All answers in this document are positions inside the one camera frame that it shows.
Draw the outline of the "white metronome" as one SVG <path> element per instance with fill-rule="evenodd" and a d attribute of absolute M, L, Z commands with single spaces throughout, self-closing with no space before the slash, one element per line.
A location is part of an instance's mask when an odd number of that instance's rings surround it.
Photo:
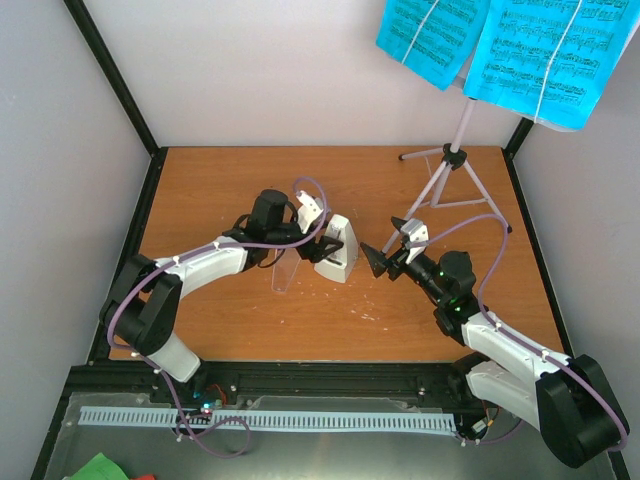
<path fill-rule="evenodd" d="M 350 220 L 342 215 L 333 215 L 324 238 L 334 240 L 330 247 L 338 246 L 338 249 L 318 262 L 314 270 L 328 280 L 345 284 L 356 264 L 359 249 Z"/>

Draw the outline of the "clear plastic metronome cover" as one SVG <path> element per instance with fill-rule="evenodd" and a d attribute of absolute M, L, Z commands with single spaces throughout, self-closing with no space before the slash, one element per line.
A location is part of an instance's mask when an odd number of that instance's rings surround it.
<path fill-rule="evenodd" d="M 284 294 L 290 287 L 297 268 L 300 257 L 296 249 L 285 249 L 276 255 L 276 262 L 272 267 L 272 290 L 279 294 Z"/>

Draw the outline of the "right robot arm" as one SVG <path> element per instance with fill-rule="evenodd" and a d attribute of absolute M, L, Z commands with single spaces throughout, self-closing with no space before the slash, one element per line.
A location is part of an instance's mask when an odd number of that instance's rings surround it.
<path fill-rule="evenodd" d="M 439 260 L 425 249 L 432 243 L 426 225 L 393 218 L 401 246 L 392 255 L 362 243 L 375 277 L 405 275 L 429 298 L 442 333 L 472 349 L 463 360 L 462 392 L 518 417 L 541 435 L 565 465 L 579 468 L 603 452 L 619 452 L 630 427 L 596 360 L 572 358 L 517 331 L 483 302 L 471 257 L 447 251 Z"/>

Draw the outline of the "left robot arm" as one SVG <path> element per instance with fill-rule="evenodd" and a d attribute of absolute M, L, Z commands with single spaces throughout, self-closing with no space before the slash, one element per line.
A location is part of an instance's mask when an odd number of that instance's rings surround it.
<path fill-rule="evenodd" d="M 183 254 L 149 259 L 131 257 L 122 268 L 100 311 L 113 348 L 144 357 L 158 373 L 173 378 L 172 388 L 186 402 L 201 400 L 208 390 L 202 361 L 174 331 L 180 301 L 220 278 L 262 265 L 271 250 L 292 249 L 314 264 L 325 278 L 343 283 L 357 258 L 350 221 L 329 216 L 319 198 L 266 189 L 250 213 L 214 241 Z"/>

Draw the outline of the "left blue sheet music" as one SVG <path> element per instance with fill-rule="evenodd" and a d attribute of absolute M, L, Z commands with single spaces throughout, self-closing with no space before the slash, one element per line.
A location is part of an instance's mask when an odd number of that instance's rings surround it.
<path fill-rule="evenodd" d="M 376 46 L 444 91 L 471 56 L 489 6 L 488 1 L 388 1 Z"/>

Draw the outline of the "blue sheet music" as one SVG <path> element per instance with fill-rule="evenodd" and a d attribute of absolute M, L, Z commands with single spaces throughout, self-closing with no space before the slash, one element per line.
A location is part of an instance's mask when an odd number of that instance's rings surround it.
<path fill-rule="evenodd" d="M 488 1 L 388 1 L 376 46 L 444 91 L 471 56 L 489 6 Z"/>
<path fill-rule="evenodd" d="M 636 1 L 493 1 L 463 92 L 581 130 L 638 27 Z"/>

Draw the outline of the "right blue sheet music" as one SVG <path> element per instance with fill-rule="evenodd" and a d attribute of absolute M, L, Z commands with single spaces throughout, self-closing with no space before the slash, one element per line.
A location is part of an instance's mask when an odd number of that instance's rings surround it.
<path fill-rule="evenodd" d="M 463 92 L 581 130 L 638 27 L 636 1 L 493 1 Z"/>

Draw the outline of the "green paper sheet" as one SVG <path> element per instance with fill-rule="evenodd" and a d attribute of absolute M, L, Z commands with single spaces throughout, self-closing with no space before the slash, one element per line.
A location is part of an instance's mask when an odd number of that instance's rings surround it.
<path fill-rule="evenodd" d="M 125 472 L 103 453 L 98 453 L 83 467 L 64 480 L 128 480 Z"/>

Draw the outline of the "black aluminium frame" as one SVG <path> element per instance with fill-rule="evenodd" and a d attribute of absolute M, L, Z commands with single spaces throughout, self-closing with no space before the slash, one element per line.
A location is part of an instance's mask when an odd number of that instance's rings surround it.
<path fill-rule="evenodd" d="M 124 246 L 122 247 L 115 268 L 115 273 L 120 274 L 124 267 L 125 260 L 135 254 L 142 243 L 143 233 L 146 229 L 169 149 L 167 147 L 160 147 L 154 139 L 147 122 L 144 120 L 124 77 L 118 69 L 85 3 L 83 1 L 67 1 L 65 6 L 150 157 L 149 167 L 145 175 L 141 193 L 137 200 Z M 524 221 L 524 228 L 526 229 L 545 293 L 551 307 L 556 329 L 560 335 L 562 347 L 571 353 L 573 348 L 565 321 L 560 312 L 548 268 L 543 258 L 535 227 L 514 165 L 514 159 L 533 126 L 533 121 L 522 117 L 509 138 L 507 145 L 501 148 L 501 152 L 520 209 L 520 214 Z M 43 479 L 48 472 L 53 471 L 53 458 L 56 455 L 56 451 L 61 448 L 62 434 L 65 429 L 63 425 L 63 415 L 67 413 L 71 398 L 74 394 L 96 393 L 111 395 L 116 393 L 149 393 L 151 391 L 153 386 L 145 383 L 151 378 L 151 374 L 147 372 L 145 368 L 127 366 L 121 360 L 109 360 L 107 355 L 110 352 L 111 350 L 107 346 L 106 328 L 100 325 L 97 327 L 94 335 L 87 362 L 84 365 L 73 366 L 70 369 L 51 425 L 31 475 L 33 479 Z"/>

